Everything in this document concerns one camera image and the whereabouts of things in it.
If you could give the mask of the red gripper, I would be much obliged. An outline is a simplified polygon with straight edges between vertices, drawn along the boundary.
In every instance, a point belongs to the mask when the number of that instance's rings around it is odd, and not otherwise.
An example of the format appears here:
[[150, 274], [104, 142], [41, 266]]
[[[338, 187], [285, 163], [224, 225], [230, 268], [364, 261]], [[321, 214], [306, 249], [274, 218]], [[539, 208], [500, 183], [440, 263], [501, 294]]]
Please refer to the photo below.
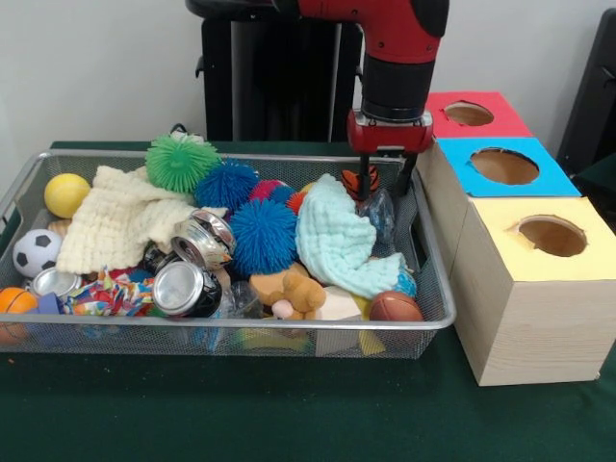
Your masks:
[[401, 150], [407, 153], [394, 186], [395, 196], [405, 196], [417, 162], [417, 154], [432, 145], [433, 117], [425, 111], [410, 122], [393, 123], [351, 110], [346, 118], [346, 133], [350, 147], [360, 156], [358, 197], [368, 198], [372, 191], [370, 155], [378, 150]]

